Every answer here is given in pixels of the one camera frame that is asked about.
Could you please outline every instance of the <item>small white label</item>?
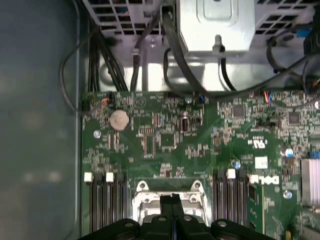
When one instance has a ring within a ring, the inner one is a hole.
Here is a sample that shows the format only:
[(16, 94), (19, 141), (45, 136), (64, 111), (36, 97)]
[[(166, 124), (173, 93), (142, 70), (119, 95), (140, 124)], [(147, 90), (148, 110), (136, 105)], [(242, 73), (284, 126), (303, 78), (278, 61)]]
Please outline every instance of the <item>small white label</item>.
[(255, 149), (265, 149), (266, 144), (263, 140), (253, 140), (253, 146)]
[(256, 156), (254, 158), (255, 169), (267, 169), (268, 168), (268, 157), (267, 156)]

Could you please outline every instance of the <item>white sticker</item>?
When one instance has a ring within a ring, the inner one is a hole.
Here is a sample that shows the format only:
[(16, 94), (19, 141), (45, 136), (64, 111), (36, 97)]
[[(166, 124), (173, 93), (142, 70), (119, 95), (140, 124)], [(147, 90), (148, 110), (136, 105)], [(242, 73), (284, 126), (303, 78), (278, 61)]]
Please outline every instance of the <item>white sticker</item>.
[(267, 156), (256, 156), (254, 158), (255, 169), (267, 169), (268, 168), (268, 157)]

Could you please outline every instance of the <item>green circuit board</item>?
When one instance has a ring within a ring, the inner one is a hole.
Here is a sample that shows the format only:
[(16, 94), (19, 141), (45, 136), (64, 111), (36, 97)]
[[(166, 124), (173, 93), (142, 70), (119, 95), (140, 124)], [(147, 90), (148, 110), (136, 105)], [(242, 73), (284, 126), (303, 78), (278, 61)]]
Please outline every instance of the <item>green circuit board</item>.
[[(270, 101), (287, 107), (312, 99), (301, 91), (268, 94)], [(199, 180), (208, 201), (208, 220), (227, 218), (217, 201), (223, 197), (231, 204), (232, 196), (240, 192), (222, 193), (215, 189), (215, 181), (230, 169), (236, 169), (237, 177), (245, 173), (241, 194), (247, 200), (241, 224), (282, 240), (287, 231), (298, 239), (295, 230), (312, 221), (311, 216), (302, 217), (300, 160), (319, 151), (318, 103), (280, 108), (254, 92), (224, 102), (184, 99), (170, 92), (99, 92), (85, 95), (83, 108), (89, 110), (102, 101), (94, 114), (82, 119), (83, 235), (131, 217), (131, 201), (141, 180), (157, 191), (185, 191)], [(99, 185), (101, 194), (109, 195), (97, 197), (97, 189), (84, 183), (85, 173), (97, 179), (118, 174), (122, 188)], [(224, 177), (228, 184), (228, 175)], [(292, 194), (290, 199), (284, 197), (286, 191)], [(111, 198), (123, 204), (118, 206)], [(93, 215), (99, 204), (103, 213)], [(118, 217), (106, 213), (112, 207), (121, 208)], [(230, 206), (224, 208), (232, 211)]]

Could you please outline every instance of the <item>blue connector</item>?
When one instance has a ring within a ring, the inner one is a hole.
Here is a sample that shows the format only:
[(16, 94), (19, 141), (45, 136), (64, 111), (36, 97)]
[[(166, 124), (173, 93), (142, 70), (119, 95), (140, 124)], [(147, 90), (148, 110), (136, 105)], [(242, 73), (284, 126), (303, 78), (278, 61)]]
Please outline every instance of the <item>blue connector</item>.
[(297, 29), (296, 30), (296, 37), (297, 38), (306, 38), (310, 32), (311, 32), (311, 29)]
[(310, 152), (310, 157), (312, 159), (320, 159), (320, 152), (312, 151), (312, 152)]
[(199, 95), (199, 100), (202, 104), (205, 104), (206, 103), (206, 99), (205, 99), (205, 96), (203, 95)]

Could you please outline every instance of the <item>blue wire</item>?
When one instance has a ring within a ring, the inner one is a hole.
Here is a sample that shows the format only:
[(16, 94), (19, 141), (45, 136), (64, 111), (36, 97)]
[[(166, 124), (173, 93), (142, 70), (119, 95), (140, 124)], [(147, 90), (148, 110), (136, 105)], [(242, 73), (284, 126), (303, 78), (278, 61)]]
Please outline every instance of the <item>blue wire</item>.
[(272, 93), (269, 94), (269, 99), (268, 99), (268, 100), (269, 100), (269, 103), (270, 103), (271, 100), (272, 100), (271, 98), (272, 98)]

